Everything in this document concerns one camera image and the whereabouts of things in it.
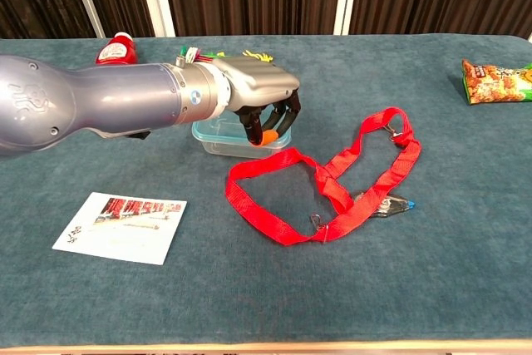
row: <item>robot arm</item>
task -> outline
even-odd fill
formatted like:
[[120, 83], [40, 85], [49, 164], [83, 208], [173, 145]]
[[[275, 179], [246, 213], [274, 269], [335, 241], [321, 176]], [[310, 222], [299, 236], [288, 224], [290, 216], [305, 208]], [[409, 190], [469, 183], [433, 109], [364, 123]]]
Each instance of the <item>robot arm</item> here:
[[[224, 110], [239, 115], [250, 143], [265, 145], [295, 120], [298, 88], [297, 78], [252, 57], [65, 70], [2, 55], [0, 159], [44, 150], [82, 129], [144, 139]], [[270, 104], [272, 115], [261, 125]]]

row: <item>table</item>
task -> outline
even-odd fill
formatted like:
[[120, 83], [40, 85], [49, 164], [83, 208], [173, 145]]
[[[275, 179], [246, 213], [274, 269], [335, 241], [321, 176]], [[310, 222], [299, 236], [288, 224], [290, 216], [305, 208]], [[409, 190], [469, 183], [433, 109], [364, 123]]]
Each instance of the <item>table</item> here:
[[[0, 51], [89, 67], [106, 40], [3, 40]], [[145, 141], [84, 131], [0, 164], [0, 353], [532, 351], [531, 103], [468, 106], [461, 60], [522, 67], [517, 37], [458, 34], [136, 40], [141, 62], [182, 45], [269, 52], [301, 81], [292, 146], [322, 164], [360, 122], [402, 108], [423, 145], [396, 193], [416, 208], [328, 244], [283, 247], [224, 197], [230, 167], [190, 126]], [[341, 179], [367, 188], [397, 154], [385, 131]], [[303, 165], [249, 180], [311, 234], [333, 217]], [[189, 201], [163, 266], [52, 245], [94, 191]]]

